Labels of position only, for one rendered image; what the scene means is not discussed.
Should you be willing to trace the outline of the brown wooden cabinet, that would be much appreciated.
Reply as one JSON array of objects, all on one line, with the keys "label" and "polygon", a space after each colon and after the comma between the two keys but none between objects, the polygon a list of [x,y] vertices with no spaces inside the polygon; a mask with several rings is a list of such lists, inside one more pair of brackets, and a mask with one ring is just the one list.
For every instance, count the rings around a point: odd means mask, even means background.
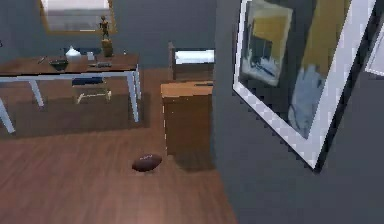
[{"label": "brown wooden cabinet", "polygon": [[168,155],[209,150],[212,90],[212,81],[160,85]]}]

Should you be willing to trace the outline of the wooden bed with white sheet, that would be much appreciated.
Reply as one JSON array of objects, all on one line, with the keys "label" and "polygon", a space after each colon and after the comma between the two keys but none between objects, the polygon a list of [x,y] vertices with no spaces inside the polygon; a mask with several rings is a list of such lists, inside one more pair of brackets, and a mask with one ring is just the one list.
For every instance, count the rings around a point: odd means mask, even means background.
[{"label": "wooden bed with white sheet", "polygon": [[214,48],[176,47],[168,42],[170,80],[211,80],[215,65]]}]

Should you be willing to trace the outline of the brown oval football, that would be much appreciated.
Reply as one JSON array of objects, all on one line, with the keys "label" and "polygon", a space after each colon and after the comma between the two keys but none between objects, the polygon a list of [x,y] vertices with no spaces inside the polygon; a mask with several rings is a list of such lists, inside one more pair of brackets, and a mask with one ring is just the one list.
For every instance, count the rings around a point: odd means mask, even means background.
[{"label": "brown oval football", "polygon": [[162,157],[157,154],[146,154],[136,159],[131,168],[137,172],[149,172],[156,169],[162,162]]}]

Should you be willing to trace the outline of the blue seat chair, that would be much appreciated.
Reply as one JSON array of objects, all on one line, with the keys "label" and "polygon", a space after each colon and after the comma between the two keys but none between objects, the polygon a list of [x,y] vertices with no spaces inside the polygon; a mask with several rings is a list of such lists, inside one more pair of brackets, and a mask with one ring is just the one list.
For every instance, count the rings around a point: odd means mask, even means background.
[{"label": "blue seat chair", "polygon": [[104,78],[75,78],[71,81],[71,86],[75,91],[74,97],[77,104],[84,98],[97,96],[104,96],[107,101],[111,100],[112,91]]}]

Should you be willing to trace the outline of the white framed abstract painting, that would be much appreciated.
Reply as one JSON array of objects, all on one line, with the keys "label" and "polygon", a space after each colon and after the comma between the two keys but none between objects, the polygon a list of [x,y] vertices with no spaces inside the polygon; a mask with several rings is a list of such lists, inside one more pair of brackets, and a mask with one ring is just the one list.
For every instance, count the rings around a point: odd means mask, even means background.
[{"label": "white framed abstract painting", "polygon": [[232,88],[322,169],[384,0],[241,0]]}]

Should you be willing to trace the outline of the bronze figure statue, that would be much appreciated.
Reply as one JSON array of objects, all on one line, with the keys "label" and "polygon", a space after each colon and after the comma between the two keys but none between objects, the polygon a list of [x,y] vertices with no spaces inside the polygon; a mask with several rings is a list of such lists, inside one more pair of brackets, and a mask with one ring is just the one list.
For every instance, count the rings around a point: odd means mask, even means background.
[{"label": "bronze figure statue", "polygon": [[102,32],[102,50],[105,57],[113,56],[113,46],[112,41],[109,36],[109,22],[106,20],[105,16],[101,16],[101,22],[99,23],[100,30]]}]

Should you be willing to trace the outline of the white tissue box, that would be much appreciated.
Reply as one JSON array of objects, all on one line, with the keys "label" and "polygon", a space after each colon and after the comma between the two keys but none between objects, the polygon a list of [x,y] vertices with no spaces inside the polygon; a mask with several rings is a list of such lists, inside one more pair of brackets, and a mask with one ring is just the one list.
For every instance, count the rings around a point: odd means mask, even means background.
[{"label": "white tissue box", "polygon": [[76,62],[81,59],[81,53],[74,49],[73,46],[70,46],[68,51],[65,53],[66,59],[69,62]]}]

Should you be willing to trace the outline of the dark bowl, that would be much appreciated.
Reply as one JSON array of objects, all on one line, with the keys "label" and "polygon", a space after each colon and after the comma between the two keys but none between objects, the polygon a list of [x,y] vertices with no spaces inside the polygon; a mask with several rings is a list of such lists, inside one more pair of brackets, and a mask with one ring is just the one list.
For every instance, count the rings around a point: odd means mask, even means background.
[{"label": "dark bowl", "polygon": [[57,59],[57,60],[50,61],[49,64],[56,71],[64,71],[67,68],[69,62],[66,59]]}]

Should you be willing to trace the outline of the wood framed window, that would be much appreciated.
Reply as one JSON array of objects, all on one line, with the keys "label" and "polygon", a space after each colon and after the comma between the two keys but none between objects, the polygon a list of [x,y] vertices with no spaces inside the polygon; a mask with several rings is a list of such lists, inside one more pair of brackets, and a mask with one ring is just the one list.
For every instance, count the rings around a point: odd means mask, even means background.
[{"label": "wood framed window", "polygon": [[100,33],[101,17],[110,33],[116,32],[113,0],[37,0],[48,33]]}]

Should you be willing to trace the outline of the brown table with white legs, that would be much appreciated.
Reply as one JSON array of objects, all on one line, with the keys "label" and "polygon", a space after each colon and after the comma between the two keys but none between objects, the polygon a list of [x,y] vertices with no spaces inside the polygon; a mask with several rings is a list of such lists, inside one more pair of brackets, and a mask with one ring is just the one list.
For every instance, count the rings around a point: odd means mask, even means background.
[{"label": "brown table with white legs", "polygon": [[[95,60],[89,61],[86,55],[76,62],[69,62],[64,71],[56,71],[49,62],[59,59],[58,56],[46,56],[46,59],[37,64],[39,57],[17,58],[0,64],[0,83],[28,82],[39,107],[44,106],[44,101],[38,87],[38,81],[71,80],[74,78],[91,77],[125,77],[127,80],[129,99],[131,103],[133,119],[139,121],[138,101],[142,98],[139,55],[117,54],[112,57],[104,57],[99,54]],[[110,62],[112,67],[95,68],[88,64],[97,62]]]}]

